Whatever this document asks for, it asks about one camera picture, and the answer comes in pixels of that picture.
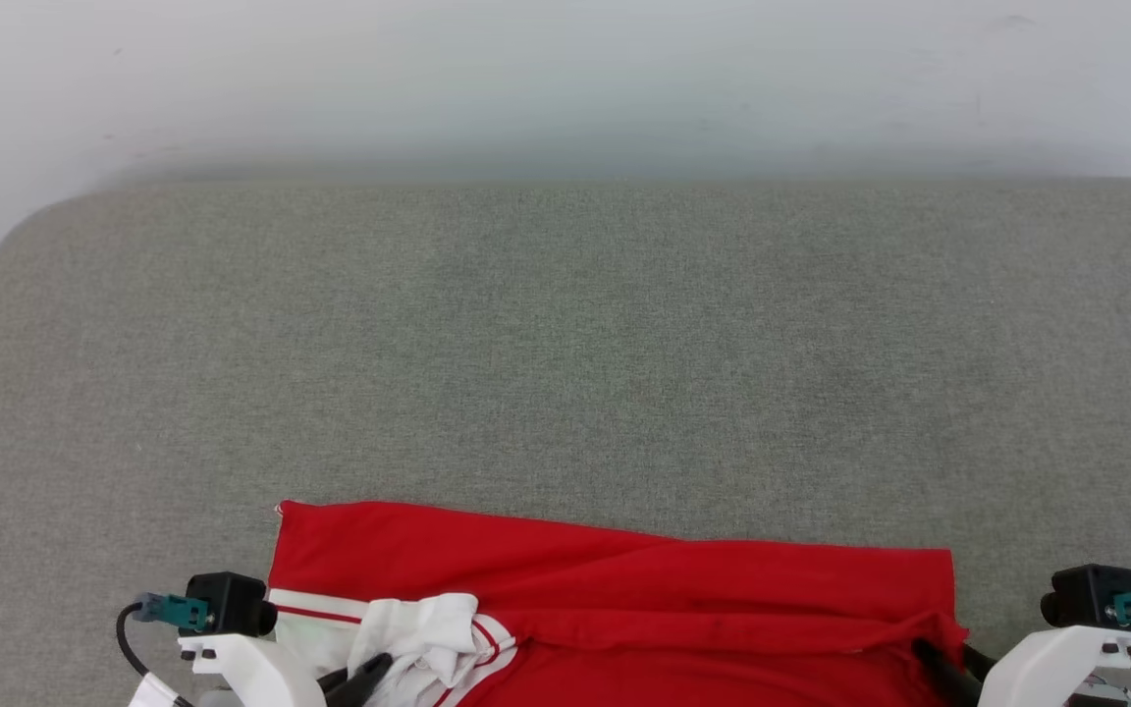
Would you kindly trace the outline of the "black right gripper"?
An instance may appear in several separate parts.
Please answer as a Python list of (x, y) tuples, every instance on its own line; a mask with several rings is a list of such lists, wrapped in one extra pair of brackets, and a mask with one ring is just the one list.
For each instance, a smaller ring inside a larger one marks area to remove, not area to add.
[[(962, 666), (956, 666), (933, 643), (924, 639), (912, 641), (914, 653), (929, 684), (942, 706), (978, 706), (979, 683), (988, 678), (996, 659), (962, 645)], [(1100, 676), (1087, 676), (1065, 699), (1067, 707), (1131, 707), (1131, 690), (1110, 683)]]

